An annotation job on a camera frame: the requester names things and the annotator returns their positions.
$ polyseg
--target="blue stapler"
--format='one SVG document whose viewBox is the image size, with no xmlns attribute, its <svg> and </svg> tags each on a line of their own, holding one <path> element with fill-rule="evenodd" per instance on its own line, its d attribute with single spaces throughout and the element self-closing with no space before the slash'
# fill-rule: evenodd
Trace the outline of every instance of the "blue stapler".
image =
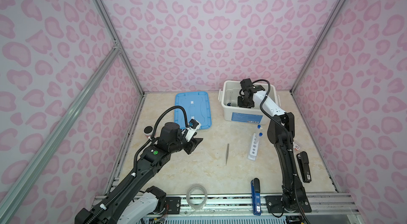
<svg viewBox="0 0 407 224">
<path fill-rule="evenodd" d="M 251 184 L 252 184 L 253 214 L 261 215 L 260 180 L 258 178 L 255 178 L 252 180 Z"/>
</svg>

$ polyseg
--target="wall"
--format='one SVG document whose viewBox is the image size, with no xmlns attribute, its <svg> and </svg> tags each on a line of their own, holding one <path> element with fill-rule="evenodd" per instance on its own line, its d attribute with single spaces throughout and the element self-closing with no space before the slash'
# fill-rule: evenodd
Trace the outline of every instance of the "wall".
<svg viewBox="0 0 407 224">
<path fill-rule="evenodd" d="M 0 201 L 112 43 L 90 0 L 0 0 Z"/>
<path fill-rule="evenodd" d="M 336 0 L 103 0 L 145 91 L 290 89 Z"/>
<path fill-rule="evenodd" d="M 138 100 L 118 57 L 12 223 L 72 223 L 83 207 L 90 209 L 107 185 Z"/>
<path fill-rule="evenodd" d="M 407 220 L 407 0 L 350 0 L 295 99 L 366 223 Z"/>
</svg>

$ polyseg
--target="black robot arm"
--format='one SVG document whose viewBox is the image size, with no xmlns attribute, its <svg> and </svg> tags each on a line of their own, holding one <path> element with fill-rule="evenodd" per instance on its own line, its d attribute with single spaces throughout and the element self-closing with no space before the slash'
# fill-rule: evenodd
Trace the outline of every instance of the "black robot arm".
<svg viewBox="0 0 407 224">
<path fill-rule="evenodd" d="M 198 124 L 193 119 L 189 122 L 191 129 L 195 129 Z M 136 160 L 138 154 L 135 155 L 134 166 L 137 169 L 132 169 L 119 185 L 90 211 L 83 208 L 76 215 L 75 224 L 116 224 L 136 194 L 170 160 L 172 153 L 185 150 L 187 154 L 191 154 L 203 140 L 192 137 L 187 141 L 186 133 L 184 131 L 182 134 L 178 124 L 167 122 L 161 129 L 160 137 L 155 139 L 157 144 L 145 148 L 139 160 Z M 163 204 L 157 205 L 158 211 L 162 210 L 162 207 Z"/>
<path fill-rule="evenodd" d="M 267 93 L 263 86 L 254 85 L 254 83 L 259 81 L 264 81 L 268 84 Z M 242 87 L 241 92 L 244 95 L 240 94 L 241 96 L 238 97 L 238 106 L 252 108 L 255 105 L 259 105 L 260 110 L 270 118 L 267 137 L 277 151 L 281 166 L 282 206 L 288 212 L 299 211 L 308 223 L 303 208 L 309 205 L 309 202 L 297 174 L 297 165 L 293 153 L 293 139 L 295 136 L 294 115 L 284 112 L 268 96 L 270 93 L 270 82 L 267 80 L 259 79 L 252 82 L 251 79 L 243 79 L 240 85 Z"/>
</svg>

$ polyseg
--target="tape roll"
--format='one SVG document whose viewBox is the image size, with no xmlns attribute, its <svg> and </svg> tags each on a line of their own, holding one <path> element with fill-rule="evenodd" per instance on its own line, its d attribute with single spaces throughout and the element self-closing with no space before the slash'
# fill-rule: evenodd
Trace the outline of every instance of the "tape roll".
<svg viewBox="0 0 407 224">
<path fill-rule="evenodd" d="M 195 191 L 196 189 L 202 191 L 205 194 L 205 198 L 203 199 L 202 203 L 199 204 L 199 205 L 195 205 L 195 204 L 191 203 L 191 192 Z M 199 184 L 193 184 L 189 188 L 189 190 L 188 190 L 188 192 L 186 194 L 186 202 L 194 210 L 202 209 L 206 205 L 206 200 L 207 199 L 208 199 L 208 194 L 206 193 L 206 189 L 203 186 L 199 185 Z"/>
</svg>

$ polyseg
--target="white plastic box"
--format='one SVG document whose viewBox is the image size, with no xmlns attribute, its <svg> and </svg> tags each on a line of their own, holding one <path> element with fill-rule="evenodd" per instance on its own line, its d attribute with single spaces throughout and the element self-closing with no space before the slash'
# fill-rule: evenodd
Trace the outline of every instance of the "white plastic box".
<svg viewBox="0 0 407 224">
<path fill-rule="evenodd" d="M 263 83 L 254 83 L 254 85 L 262 85 L 267 91 L 268 85 Z M 277 97 L 276 88 L 270 85 L 269 97 L 280 106 L 280 100 Z M 227 80 L 223 84 L 223 90 L 219 90 L 218 100 L 223 107 L 223 116 L 226 121 L 233 122 L 245 122 L 251 124 L 265 125 L 270 122 L 270 119 L 265 116 L 260 110 L 259 105 L 255 105 L 254 108 L 240 108 L 237 106 L 237 97 L 241 90 L 240 81 Z"/>
</svg>

